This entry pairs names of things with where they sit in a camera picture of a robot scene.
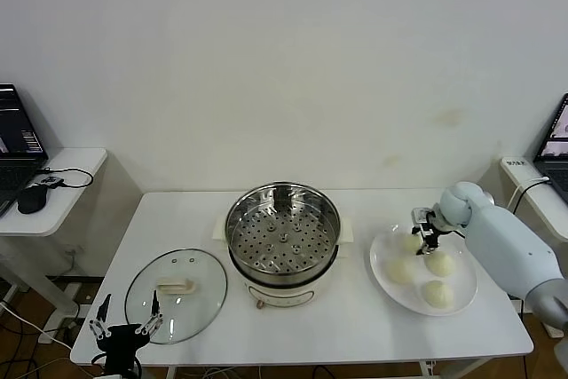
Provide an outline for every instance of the small white side table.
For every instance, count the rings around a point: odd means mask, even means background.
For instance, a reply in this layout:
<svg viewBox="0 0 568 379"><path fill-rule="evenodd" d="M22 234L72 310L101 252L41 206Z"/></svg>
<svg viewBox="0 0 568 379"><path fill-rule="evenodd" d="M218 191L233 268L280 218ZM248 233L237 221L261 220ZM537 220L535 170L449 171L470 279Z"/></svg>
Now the small white side table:
<svg viewBox="0 0 568 379"><path fill-rule="evenodd" d="M107 157L104 148L60 148L49 151L50 160L45 167L53 170L77 168L95 175ZM89 177L79 172L60 174L66 182L72 185L82 185ZM38 176L34 182L44 176ZM31 215L22 215L16 204L0 217L0 273L12 283L21 286L22 283L33 288L37 293L51 302L56 311L48 319L45 329L57 328L65 318L77 316L77 304L73 297L80 285L72 283L65 291L60 290L49 281L37 267L27 259L25 253L14 244L17 237L46 237L55 233L63 223L69 211L73 208L84 188L58 188L50 191L45 207ZM78 317L84 318L89 305L80 307ZM40 336L40 343L49 343L46 336Z"/></svg>
<svg viewBox="0 0 568 379"><path fill-rule="evenodd" d="M533 163L524 157L503 157L501 168L515 186L533 184L530 179L541 178ZM560 241L568 241L568 206L552 186L535 186L525 198L544 224Z"/></svg>

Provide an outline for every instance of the wooden floor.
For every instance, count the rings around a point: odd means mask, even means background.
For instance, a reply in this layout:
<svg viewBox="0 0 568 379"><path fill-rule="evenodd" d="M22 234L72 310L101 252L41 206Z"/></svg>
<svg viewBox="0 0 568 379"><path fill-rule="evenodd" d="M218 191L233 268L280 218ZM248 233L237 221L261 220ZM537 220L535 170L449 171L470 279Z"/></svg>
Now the wooden floor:
<svg viewBox="0 0 568 379"><path fill-rule="evenodd" d="M82 304L89 303L95 296L98 285L83 284L76 301ZM0 283L0 296L6 290L6 286ZM18 310L19 314L36 325L43 325L49 317L52 307L41 296L33 290L27 293L19 293L12 299L12 305ZM13 330L19 330L20 323L14 319L9 313L5 312L0 317L0 325L4 325ZM533 341L535 342L535 351L527 356L527 370L528 378L530 379L561 379L568 378L562 368L558 365L553 347L557 340L550 339L542 327L542 325L532 316L525 315L525 325L527 326ZM24 325L26 333L33 332L34 329ZM72 328L67 336L61 331L58 333L58 339L68 339L73 342L79 332L79 327ZM18 348L20 337L7 331L5 328L0 328L0 378L2 379L16 379L24 375L28 369L27 360L33 355L38 366L49 361L60 359L53 362L49 366L42 368L39 372L39 377L42 379L75 379L89 377L75 366L68 359L69 350L66 348L52 343L48 345L36 345L36 336L23 336L21 344ZM10 371L8 367L9 361L14 357L17 361L12 363ZM440 368L445 364L440 362L436 365L435 373L439 373ZM330 371L338 378L344 377L388 377L388 376L409 376L419 375L420 368L418 363L398 363L398 364L382 364L382 365L342 365L342 366L327 366ZM84 367L85 370L92 375L101 375L99 367ZM155 367L149 369L150 372L157 379L165 379L166 368ZM196 378L199 379L201 374L205 372L203 367L180 368L177 370L177 379L182 378ZM280 367L270 366L262 367L260 372L262 379L312 379L311 366L293 366L293 367ZM241 379L257 379L259 372L257 367L238 367L233 370ZM231 379L239 379L237 375L229 374ZM30 378L36 378L35 373L29 375ZM222 375L216 375L216 378L222 378ZM315 379L327 379L330 376L323 369L318 369ZM466 379L524 379L525 374L523 370L523 358L512 357L506 359L494 359L464 376Z"/></svg>

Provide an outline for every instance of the laptop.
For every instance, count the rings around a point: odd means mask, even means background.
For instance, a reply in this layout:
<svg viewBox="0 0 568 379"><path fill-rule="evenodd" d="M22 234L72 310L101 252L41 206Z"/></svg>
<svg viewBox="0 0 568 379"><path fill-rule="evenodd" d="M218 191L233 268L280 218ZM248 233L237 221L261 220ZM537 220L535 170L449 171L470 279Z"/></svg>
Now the laptop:
<svg viewBox="0 0 568 379"><path fill-rule="evenodd" d="M0 216L46 161L16 88L0 83Z"/></svg>
<svg viewBox="0 0 568 379"><path fill-rule="evenodd" d="M568 93L564 95L547 136L534 158L534 167L568 202Z"/></svg>

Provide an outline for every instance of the computer mouse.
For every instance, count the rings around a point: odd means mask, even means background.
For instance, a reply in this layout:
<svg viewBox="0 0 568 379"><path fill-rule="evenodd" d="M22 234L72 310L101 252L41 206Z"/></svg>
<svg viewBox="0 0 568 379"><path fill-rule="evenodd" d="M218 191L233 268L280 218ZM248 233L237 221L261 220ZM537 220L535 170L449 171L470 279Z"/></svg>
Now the computer mouse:
<svg viewBox="0 0 568 379"><path fill-rule="evenodd" d="M47 202L48 186L29 186L18 194L18 212L26 215L43 209Z"/></svg>

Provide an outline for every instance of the white plate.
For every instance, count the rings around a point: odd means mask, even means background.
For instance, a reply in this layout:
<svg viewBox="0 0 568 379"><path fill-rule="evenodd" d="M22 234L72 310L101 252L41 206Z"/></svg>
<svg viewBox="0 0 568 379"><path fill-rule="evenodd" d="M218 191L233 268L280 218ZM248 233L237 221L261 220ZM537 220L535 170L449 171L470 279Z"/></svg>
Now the white plate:
<svg viewBox="0 0 568 379"><path fill-rule="evenodd" d="M404 234L402 232L380 233L371 245L371 268L384 291L399 304L424 315L452 315L467 308L477 293L477 274L462 238L455 234L440 237L438 250L446 252L455 262L454 273L442 278L430 272L424 264L424 256L409 255L402 249L401 239ZM414 264L413 282L410 284L393 282L385 271L385 264L388 260L402 256L410 257L410 262ZM431 280L441 280L452 288L454 291L452 307L441 310L434 308L424 300L421 287Z"/></svg>

